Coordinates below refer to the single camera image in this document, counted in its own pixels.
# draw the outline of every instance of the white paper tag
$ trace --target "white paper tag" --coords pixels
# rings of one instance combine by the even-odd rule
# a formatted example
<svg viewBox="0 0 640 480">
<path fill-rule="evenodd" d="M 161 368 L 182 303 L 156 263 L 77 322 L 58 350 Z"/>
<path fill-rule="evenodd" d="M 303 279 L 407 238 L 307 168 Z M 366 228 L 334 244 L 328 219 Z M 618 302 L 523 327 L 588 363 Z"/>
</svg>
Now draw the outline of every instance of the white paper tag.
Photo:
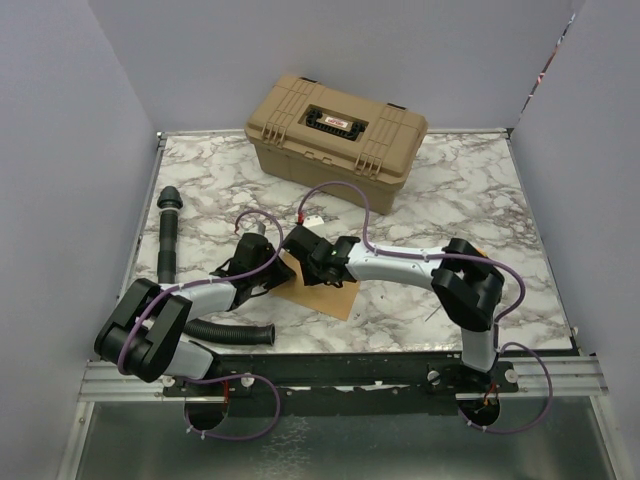
<svg viewBox="0 0 640 480">
<path fill-rule="evenodd" d="M 326 116 L 323 119 L 325 121 L 325 123 L 329 124 L 329 125 L 333 125 L 335 127 L 340 127 L 340 128 L 348 128 L 349 127 L 349 122 L 346 122 L 344 120 L 340 120 L 339 118 L 335 118 L 335 117 L 330 117 L 330 116 Z"/>
</svg>

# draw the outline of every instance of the marble surface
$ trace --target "marble surface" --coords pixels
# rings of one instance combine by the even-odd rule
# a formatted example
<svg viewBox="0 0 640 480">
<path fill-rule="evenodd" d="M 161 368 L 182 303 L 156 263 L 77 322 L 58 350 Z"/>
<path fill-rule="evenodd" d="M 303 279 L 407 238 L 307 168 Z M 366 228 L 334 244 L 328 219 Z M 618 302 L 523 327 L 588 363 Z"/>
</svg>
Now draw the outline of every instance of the marble surface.
<svg viewBox="0 0 640 480">
<path fill-rule="evenodd" d="M 196 280 L 232 256 L 236 216 L 248 207 L 276 215 L 285 233 L 294 225 L 306 187 L 262 172 L 255 150 L 241 132 L 174 136 L 167 141 L 152 206 L 135 267 L 155 279 L 159 214 L 155 201 L 166 185 L 183 197 L 178 281 Z M 319 214 L 327 235 L 361 236 L 363 210 L 318 194 L 306 213 Z M 275 242 L 277 233 L 268 228 Z M 523 275 L 523 306 L 502 321 L 500 342 L 515 340 L 539 349 L 570 348 L 553 281 L 526 205 L 504 135 L 434 134 L 420 148 L 393 213 L 372 214 L 370 238 L 378 244 L 432 247 L 465 238 Z M 507 277 L 503 302 L 517 284 Z M 346 322 L 267 295 L 233 312 L 208 317 L 228 324 L 276 325 L 274 347 L 228 347 L 219 352 L 394 352 L 457 350 L 460 329 L 439 308 L 437 297 L 416 287 L 365 282 Z"/>
</svg>

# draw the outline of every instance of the gray wall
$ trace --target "gray wall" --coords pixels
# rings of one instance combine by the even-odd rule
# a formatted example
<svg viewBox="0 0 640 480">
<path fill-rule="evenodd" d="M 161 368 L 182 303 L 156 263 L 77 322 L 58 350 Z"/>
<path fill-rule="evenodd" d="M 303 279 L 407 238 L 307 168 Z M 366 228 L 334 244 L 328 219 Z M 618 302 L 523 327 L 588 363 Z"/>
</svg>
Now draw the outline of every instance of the gray wall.
<svg viewBox="0 0 640 480">
<path fill-rule="evenodd" d="M 514 126 L 572 1 L 89 3 L 154 123 L 202 130 L 242 127 L 285 72 L 432 127 Z"/>
<path fill-rule="evenodd" d="M 84 0 L 4 0 L 0 65 L 0 477 L 53 478 L 154 129 Z"/>
<path fill-rule="evenodd" d="M 640 3 L 587 1 L 513 136 L 579 341 L 640 474 Z"/>
</svg>

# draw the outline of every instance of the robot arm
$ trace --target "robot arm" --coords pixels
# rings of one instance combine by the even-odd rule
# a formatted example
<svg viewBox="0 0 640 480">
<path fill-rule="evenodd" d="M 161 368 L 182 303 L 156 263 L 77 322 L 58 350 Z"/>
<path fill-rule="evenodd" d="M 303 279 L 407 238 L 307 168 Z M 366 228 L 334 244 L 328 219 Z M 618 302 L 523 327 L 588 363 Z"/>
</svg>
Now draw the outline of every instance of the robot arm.
<svg viewBox="0 0 640 480">
<path fill-rule="evenodd" d="M 493 313 L 502 296 L 504 277 L 494 267 L 460 260 L 431 260 L 438 253 L 482 256 L 471 244 L 452 239 L 444 248 L 381 247 L 415 258 L 378 255 L 357 237 L 339 237 L 331 244 L 302 225 L 285 239 L 284 249 L 301 266 L 305 285 L 341 287 L 342 282 L 385 280 L 436 293 L 449 318 L 462 331 L 462 363 L 488 372 L 496 358 Z"/>
<path fill-rule="evenodd" d="M 189 320 L 201 315 L 233 310 L 251 298 L 255 288 L 270 290 L 295 276 L 295 272 L 278 259 L 259 274 L 231 282 L 220 277 L 236 277 L 266 263 L 274 248 L 261 234 L 245 233 L 234 256 L 212 272 L 216 283 L 203 284 L 167 295 L 155 309 L 150 327 L 141 327 L 127 352 L 125 370 L 152 382 L 161 375 L 203 378 L 214 355 L 204 347 L 180 341 Z M 126 291 L 102 327 L 94 351 L 102 358 L 117 363 L 137 317 L 162 290 L 173 285 L 158 285 L 147 279 L 136 280 Z"/>
<path fill-rule="evenodd" d="M 481 373 L 492 369 L 497 357 L 493 313 L 500 302 L 504 277 L 494 267 L 476 262 L 427 259 L 427 255 L 442 251 L 481 256 L 468 242 L 453 239 L 444 248 L 429 249 L 384 247 L 424 257 L 416 260 L 377 255 L 357 237 L 340 237 L 332 244 L 298 225 L 285 239 L 284 249 L 300 262 L 305 285 L 341 287 L 344 281 L 385 280 L 435 292 L 449 318 L 462 329 L 463 364 Z M 264 236 L 245 233 L 228 267 L 218 268 L 212 278 L 249 272 L 273 253 Z M 254 288 L 270 290 L 294 275 L 278 260 L 243 280 L 204 284 L 167 295 L 152 312 L 153 325 L 137 332 L 125 369 L 147 382 L 160 375 L 203 378 L 214 354 L 195 343 L 180 341 L 186 323 L 201 315 L 233 310 L 251 298 Z M 134 282 L 96 338 L 95 352 L 116 363 L 136 318 L 170 286 L 145 279 Z"/>
</svg>

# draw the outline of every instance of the purple cable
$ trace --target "purple cable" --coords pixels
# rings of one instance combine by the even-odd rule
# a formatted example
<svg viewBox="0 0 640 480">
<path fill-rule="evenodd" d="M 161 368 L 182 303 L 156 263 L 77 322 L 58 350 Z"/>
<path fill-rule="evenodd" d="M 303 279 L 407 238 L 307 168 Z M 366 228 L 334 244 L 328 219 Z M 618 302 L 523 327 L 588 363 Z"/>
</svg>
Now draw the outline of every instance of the purple cable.
<svg viewBox="0 0 640 480">
<path fill-rule="evenodd" d="M 505 343 L 502 346 L 502 348 L 500 349 L 500 355 L 502 355 L 506 351 L 506 349 L 508 347 L 510 347 L 510 346 L 515 346 L 515 347 L 521 348 L 522 350 L 527 352 L 529 355 L 531 355 L 533 358 L 535 358 L 538 361 L 538 363 L 540 364 L 540 366 L 542 367 L 542 370 L 544 371 L 544 376 L 547 379 L 547 384 L 549 385 L 549 396 L 547 398 L 547 404 L 544 406 L 544 409 L 542 410 L 542 412 L 540 412 L 540 415 L 538 415 L 535 420 L 531 421 L 530 423 L 528 423 L 526 425 L 523 425 L 522 427 L 513 428 L 513 429 L 510 429 L 510 430 L 497 430 L 495 428 L 480 426 L 477 423 L 473 423 L 471 420 L 469 420 L 467 418 L 467 416 L 464 414 L 464 412 L 462 410 L 458 409 L 458 413 L 460 414 L 460 416 L 462 416 L 462 418 L 464 418 L 464 420 L 467 423 L 467 425 L 470 426 L 471 428 L 475 428 L 476 430 L 480 430 L 480 431 L 486 432 L 486 433 L 493 433 L 495 435 L 511 435 L 511 434 L 514 434 L 514 433 L 522 433 L 522 432 L 526 432 L 527 430 L 530 430 L 533 427 L 535 427 L 536 425 L 540 424 L 547 417 L 547 415 L 549 415 L 549 412 L 551 411 L 551 404 L 553 403 L 553 385 L 551 383 L 551 374 L 549 373 L 549 369 L 547 368 L 547 366 L 542 361 L 542 358 L 540 358 L 540 355 L 538 355 L 536 352 L 534 352 L 529 347 L 525 347 L 524 345 L 522 345 L 521 343 L 518 343 L 518 342 L 507 342 L 507 343 Z"/>
<path fill-rule="evenodd" d="M 167 295 L 180 289 L 197 287 L 199 285 L 207 285 L 209 283 L 221 283 L 221 282 L 231 282 L 234 280 L 241 280 L 243 278 L 247 278 L 247 277 L 250 277 L 251 275 L 255 275 L 256 273 L 261 272 L 262 270 L 269 267 L 269 265 L 271 265 L 273 262 L 276 261 L 276 259 L 280 255 L 280 251 L 282 250 L 282 243 L 284 242 L 284 232 L 282 231 L 282 226 L 280 225 L 276 217 L 274 217 L 270 213 L 267 213 L 263 210 L 258 210 L 255 208 L 245 210 L 240 215 L 238 215 L 238 218 L 236 218 L 236 221 L 235 221 L 236 232 L 238 231 L 240 220 L 242 219 L 242 217 L 252 213 L 257 213 L 259 215 L 263 215 L 264 217 L 268 218 L 278 229 L 278 233 L 280 234 L 280 243 L 278 244 L 278 248 L 276 248 L 276 251 L 274 252 L 273 256 L 269 260 L 267 260 L 265 263 L 260 265 L 258 268 L 255 268 L 250 272 L 241 273 L 239 275 L 234 275 L 231 277 L 204 278 L 202 280 L 195 280 L 193 282 L 185 283 L 184 285 L 180 285 L 180 284 L 174 285 L 162 291 L 156 298 L 154 298 L 151 301 L 151 303 L 149 303 L 149 305 L 147 305 L 147 308 L 144 309 L 142 314 L 136 320 L 136 323 L 133 325 L 131 332 L 129 332 L 129 336 L 125 340 L 124 345 L 122 346 L 122 350 L 120 350 L 120 355 L 118 356 L 118 364 L 117 364 L 118 372 L 120 372 L 122 375 L 127 375 L 127 371 L 124 368 L 124 362 L 127 358 L 127 352 L 129 351 L 129 347 L 131 347 L 131 343 L 133 342 L 133 339 L 135 338 L 136 333 L 138 333 L 138 331 L 140 330 L 140 327 L 142 327 L 142 322 L 144 322 L 147 318 L 149 318 L 149 315 L 151 315 L 151 312 L 153 311 L 155 306 L 158 305 L 158 303 L 160 303 L 162 299 L 165 298 Z"/>
<path fill-rule="evenodd" d="M 368 250 L 376 253 L 377 255 L 384 255 L 387 257 L 396 257 L 396 258 L 409 258 L 412 260 L 425 260 L 425 258 L 422 255 L 418 255 L 418 254 L 414 254 L 414 253 L 401 253 L 401 252 L 391 252 L 389 250 L 383 250 L 380 248 L 375 248 L 370 242 L 369 242 L 369 214 L 370 214 L 370 207 L 369 207 L 369 200 L 367 199 L 367 196 L 365 195 L 365 193 L 358 187 L 356 187 L 355 185 L 348 183 L 348 182 L 342 182 L 339 180 L 336 181 L 332 181 L 332 182 L 324 182 L 321 183 L 320 185 L 317 185 L 316 187 L 313 187 L 311 190 L 309 190 L 306 195 L 304 197 L 302 197 L 302 200 L 300 201 L 300 205 L 298 206 L 298 217 L 301 218 L 300 216 L 303 215 L 302 209 L 304 207 L 304 204 L 307 200 L 309 200 L 309 198 L 316 193 L 318 190 L 320 190 L 321 188 L 330 186 L 330 185 L 341 185 L 343 187 L 349 187 L 353 190 L 355 190 L 356 192 L 358 192 L 360 194 L 360 196 L 362 197 L 362 201 L 364 202 L 364 223 L 362 225 L 362 243 L 364 244 L 365 247 L 367 247 Z M 515 280 L 516 282 L 518 282 L 518 285 L 520 286 L 520 295 L 518 295 L 518 298 L 516 299 L 515 302 L 513 302 L 509 307 L 507 307 L 505 310 L 503 310 L 502 312 L 500 312 L 500 314 L 498 314 L 498 316 L 496 316 L 495 318 L 495 323 L 497 324 L 498 322 L 500 322 L 500 320 L 502 320 L 506 315 L 510 314 L 511 312 L 513 312 L 516 308 L 518 308 L 523 300 L 524 300 L 524 296 L 525 296 L 525 292 L 526 292 L 526 286 L 524 284 L 524 280 L 523 278 L 518 274 L 518 272 L 516 272 L 513 268 L 511 268 L 508 265 L 505 265 L 502 262 L 498 262 L 496 260 L 493 260 L 491 258 L 486 258 L 486 257 L 475 257 L 472 255 L 462 255 L 462 254 L 458 254 L 458 253 L 437 253 L 437 254 L 433 254 L 433 255 L 427 255 L 426 260 L 444 260 L 444 259 L 456 259 L 456 260 L 469 260 L 472 262 L 476 262 L 476 263 L 485 263 L 488 265 L 493 265 L 495 267 L 501 268 L 503 270 L 505 270 L 506 272 L 508 272 Z"/>
<path fill-rule="evenodd" d="M 278 394 L 278 389 L 276 388 L 276 386 L 273 384 L 273 382 L 271 382 L 271 380 L 262 377 L 260 375 L 253 375 L 252 373 L 241 373 L 238 375 L 229 375 L 227 377 L 220 377 L 220 378 L 213 378 L 213 379 L 209 379 L 209 380 L 193 380 L 190 378 L 185 378 L 184 380 L 189 382 L 189 383 L 194 383 L 196 385 L 211 385 L 214 383 L 221 383 L 221 382 L 226 382 L 226 381 L 230 381 L 230 380 L 238 380 L 240 378 L 255 378 L 256 380 L 260 380 L 261 382 L 264 382 L 267 384 L 267 386 L 271 389 L 271 391 L 273 392 L 273 395 L 276 399 L 276 411 L 273 414 L 273 419 L 271 420 L 271 422 L 269 423 L 269 425 L 267 425 L 265 428 L 263 428 L 262 430 L 260 430 L 257 433 L 253 433 L 251 435 L 245 435 L 245 436 L 241 436 L 241 437 L 232 437 L 232 436 L 228 436 L 228 435 L 220 435 L 219 433 L 213 433 L 211 431 L 208 430 L 198 430 L 197 428 L 195 428 L 192 424 L 191 424 L 191 420 L 189 419 L 189 413 L 187 412 L 186 408 L 185 408 L 185 412 L 184 412 L 184 419 L 185 422 L 187 422 L 187 425 L 189 425 L 189 429 L 187 430 L 187 433 L 189 433 L 190 431 L 194 431 L 196 433 L 199 433 L 200 435 L 204 435 L 205 437 L 210 437 L 210 438 L 216 438 L 218 440 L 227 440 L 227 441 L 231 441 L 231 442 L 246 442 L 249 440 L 255 440 L 256 438 L 260 438 L 264 435 L 266 435 L 267 433 L 269 433 L 273 427 L 276 426 L 276 423 L 278 423 L 278 419 L 280 418 L 280 395 Z"/>
</svg>

